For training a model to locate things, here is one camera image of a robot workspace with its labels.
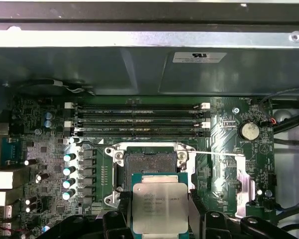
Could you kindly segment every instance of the metal bracket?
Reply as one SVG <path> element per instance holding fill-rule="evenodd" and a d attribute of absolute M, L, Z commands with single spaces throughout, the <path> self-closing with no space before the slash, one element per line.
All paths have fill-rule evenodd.
<path fill-rule="evenodd" d="M 113 158 L 113 163 L 118 166 L 124 166 L 124 153 L 128 147 L 172 147 L 177 153 L 177 167 L 181 172 L 188 173 L 188 192 L 195 189 L 191 182 L 191 175 L 196 171 L 196 153 L 195 148 L 177 142 L 121 142 L 113 145 L 114 148 L 107 147 L 104 149 L 105 154 Z"/>
<path fill-rule="evenodd" d="M 246 216 L 245 205 L 255 199 L 255 182 L 245 171 L 245 157 L 235 156 L 234 159 L 237 162 L 237 179 L 242 184 L 241 192 L 237 193 L 237 212 L 235 216 L 243 218 Z"/>
<path fill-rule="evenodd" d="M 112 208 L 118 208 L 120 202 L 119 195 L 119 192 L 113 191 L 111 195 L 104 198 L 104 203 Z"/>

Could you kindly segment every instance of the chip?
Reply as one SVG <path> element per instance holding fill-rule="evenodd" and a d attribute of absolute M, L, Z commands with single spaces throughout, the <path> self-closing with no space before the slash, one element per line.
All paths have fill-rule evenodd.
<path fill-rule="evenodd" d="M 47 152 L 47 147 L 41 147 L 41 153 L 46 153 Z"/>
<path fill-rule="evenodd" d="M 56 208 L 56 211 L 57 211 L 58 213 L 64 213 L 65 208 L 64 208 L 64 207 L 57 207 L 57 208 Z"/>
<path fill-rule="evenodd" d="M 62 166 L 61 165 L 54 165 L 54 172 L 61 172 Z"/>
<path fill-rule="evenodd" d="M 34 142 L 33 141 L 27 141 L 26 146 L 27 147 L 34 147 Z"/>

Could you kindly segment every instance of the wire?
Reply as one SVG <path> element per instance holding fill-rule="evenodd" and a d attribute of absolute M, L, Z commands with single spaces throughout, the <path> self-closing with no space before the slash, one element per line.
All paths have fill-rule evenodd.
<path fill-rule="evenodd" d="M 64 87 L 68 91 L 75 93 L 75 94 L 78 94 L 81 92 L 87 92 L 94 96 L 94 93 L 92 91 L 83 89 L 82 87 L 78 87 L 76 84 L 64 83 L 63 81 L 53 80 L 53 79 L 37 79 L 37 80 L 25 81 L 21 85 L 17 86 L 15 91 L 18 92 L 21 89 L 26 88 L 26 87 L 39 86 L 39 85 Z"/>
<path fill-rule="evenodd" d="M 282 94 L 285 94 L 285 93 L 289 93 L 289 92 L 294 92 L 294 91 L 299 91 L 299 87 L 295 87 L 295 88 L 290 88 L 290 89 L 286 89 L 286 90 L 283 90 L 283 91 L 278 91 L 274 94 L 271 94 L 271 95 L 268 95 L 268 96 L 265 96 L 260 102 L 259 102 L 259 110 L 268 118 L 271 120 L 271 122 L 273 124 L 276 124 L 276 120 L 268 113 L 265 111 L 264 107 L 263 107 L 263 103 L 265 101 L 267 101 L 268 99 L 272 98 L 272 97 L 275 97 L 275 96 L 279 96 L 279 95 L 282 95 Z"/>
<path fill-rule="evenodd" d="M 9 231 L 9 232 L 26 232 L 27 230 L 23 230 L 23 229 L 10 229 L 10 228 L 5 228 L 0 226 L 0 229 L 3 231 Z"/>
<path fill-rule="evenodd" d="M 282 211 L 280 214 L 276 216 L 276 220 L 280 221 L 284 218 L 288 218 L 293 215 L 299 214 L 299 203 L 289 208 L 282 208 L 280 204 L 276 204 L 276 209 L 278 211 Z"/>
<path fill-rule="evenodd" d="M 290 146 L 299 146 L 299 140 L 283 140 L 279 138 L 274 138 L 274 143 Z"/>
<path fill-rule="evenodd" d="M 299 223 L 296 224 L 290 224 L 287 226 L 282 227 L 281 229 L 289 232 L 289 231 L 293 231 L 293 230 L 298 230 L 299 229 Z"/>
<path fill-rule="evenodd" d="M 293 100 L 272 100 L 272 108 L 279 109 L 299 109 L 299 101 Z"/>
<path fill-rule="evenodd" d="M 273 133 L 274 134 L 281 133 L 297 126 L 299 126 L 299 115 L 292 117 L 291 119 L 284 120 L 279 125 L 274 126 Z"/>
<path fill-rule="evenodd" d="M 79 143 L 76 143 L 76 146 L 81 147 L 83 144 L 88 144 L 92 147 L 115 148 L 113 145 L 110 144 L 98 144 L 98 143 L 92 143 L 90 141 L 81 141 Z"/>

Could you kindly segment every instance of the green circuit board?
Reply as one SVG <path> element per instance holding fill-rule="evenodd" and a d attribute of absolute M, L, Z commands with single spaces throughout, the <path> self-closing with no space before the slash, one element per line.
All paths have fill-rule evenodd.
<path fill-rule="evenodd" d="M 172 126 L 163 130 L 160 135 L 141 136 L 112 136 L 111 128 L 102 127 L 99 132 L 87 133 L 78 136 L 80 140 L 93 143 L 113 145 L 120 142 L 181 142 L 195 148 L 197 151 L 237 153 L 245 155 L 245 170 L 255 182 L 255 190 L 263 194 L 256 194 L 252 202 L 246 205 L 246 214 L 255 215 L 272 220 L 276 214 L 267 204 L 275 201 L 274 182 L 274 144 L 273 131 L 269 125 L 262 125 L 267 121 L 260 112 L 257 98 L 246 97 L 74 97 L 74 98 L 48 98 L 39 100 L 15 99 L 13 103 L 14 114 L 17 120 L 12 123 L 10 137 L 18 137 L 22 141 L 22 156 L 37 158 L 38 164 L 33 166 L 31 175 L 37 172 L 48 172 L 49 178 L 41 184 L 34 181 L 24 186 L 24 198 L 41 195 L 49 196 L 49 208 L 40 214 L 40 227 L 47 223 L 56 224 L 62 219 L 74 215 L 96 215 L 101 211 L 111 210 L 105 205 L 104 197 L 113 191 L 113 162 L 105 154 L 103 147 L 94 148 L 95 192 L 91 204 L 82 201 L 80 191 L 68 201 L 62 199 L 62 182 L 66 177 L 62 174 L 65 167 L 63 155 L 67 150 L 68 135 L 64 134 L 64 121 L 75 121 L 75 117 L 64 115 L 64 103 L 72 102 L 76 106 L 107 106 L 108 109 L 117 106 L 153 106 L 153 105 L 199 105 L 210 103 L 210 129 L 204 129 L 198 136 L 174 135 Z M 266 102 L 265 109 L 270 112 L 272 106 Z M 53 115 L 53 127 L 45 127 L 45 114 Z M 252 121 L 259 126 L 259 136 L 255 140 L 246 140 L 238 133 L 239 126 Z M 85 145 L 83 150 L 91 147 Z M 169 153 L 169 148 L 130 148 L 128 152 L 134 153 Z M 197 154 L 196 171 L 192 182 L 208 209 L 227 213 L 231 216 L 237 211 L 237 194 L 241 191 L 241 183 L 237 180 L 237 162 L 233 156 L 210 154 Z M 77 184 L 77 189 L 84 187 Z M 27 220 L 35 213 L 26 214 L 21 211 L 22 219 Z"/>

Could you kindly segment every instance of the blue capacitor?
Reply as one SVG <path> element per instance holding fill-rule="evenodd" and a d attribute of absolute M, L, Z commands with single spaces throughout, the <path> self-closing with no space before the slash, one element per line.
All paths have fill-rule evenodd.
<path fill-rule="evenodd" d="M 46 121 L 44 122 L 44 126 L 45 126 L 46 128 L 53 128 L 53 127 L 54 127 L 54 124 L 53 124 L 50 120 L 46 120 Z"/>
<path fill-rule="evenodd" d="M 52 119 L 54 119 L 54 115 L 53 115 L 51 112 L 47 112 L 47 113 L 45 113 L 44 117 L 45 117 L 47 120 L 52 120 Z"/>

